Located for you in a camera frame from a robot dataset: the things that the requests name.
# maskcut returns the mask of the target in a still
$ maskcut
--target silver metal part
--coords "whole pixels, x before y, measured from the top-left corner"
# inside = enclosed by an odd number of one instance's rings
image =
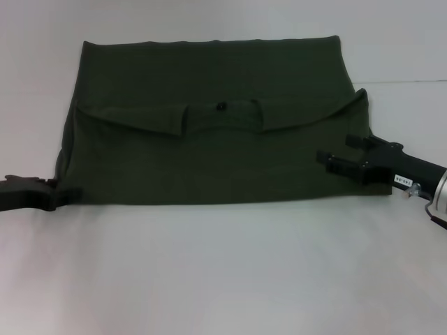
[[[447,171],[439,181],[433,198],[434,208],[442,214],[447,214]]]
[[[422,188],[420,187],[420,184],[414,183],[403,192],[402,197],[404,199],[409,199],[410,197],[418,197],[421,189]]]

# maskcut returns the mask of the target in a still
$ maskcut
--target white backdrop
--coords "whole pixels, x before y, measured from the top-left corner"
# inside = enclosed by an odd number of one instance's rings
[[[446,10],[442,0],[2,0],[0,175],[52,177],[84,40],[333,34],[369,93],[373,131],[447,166]],[[424,204],[396,192],[0,213],[0,334],[445,334],[447,232]]]

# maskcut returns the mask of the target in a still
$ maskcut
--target black snap button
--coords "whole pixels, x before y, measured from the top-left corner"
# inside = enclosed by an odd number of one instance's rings
[[[216,110],[226,110],[226,103],[218,103]]]

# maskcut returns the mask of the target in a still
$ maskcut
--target white surface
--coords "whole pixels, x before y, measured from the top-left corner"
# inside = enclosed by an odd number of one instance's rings
[[[374,132],[447,165],[447,83],[367,83],[447,79],[446,9],[3,0],[0,174],[52,176],[83,40],[332,34],[369,93]],[[447,232],[424,204],[394,195],[0,213],[0,334],[445,334]]]

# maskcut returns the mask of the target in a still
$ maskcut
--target pocket flap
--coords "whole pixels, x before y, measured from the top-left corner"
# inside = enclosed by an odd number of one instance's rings
[[[182,122],[187,104],[159,107],[85,107],[78,110],[95,119],[143,131],[182,135]]]
[[[323,120],[366,97],[366,91],[361,89],[355,95],[334,98],[276,98],[256,102],[263,113],[263,131],[273,131]]]

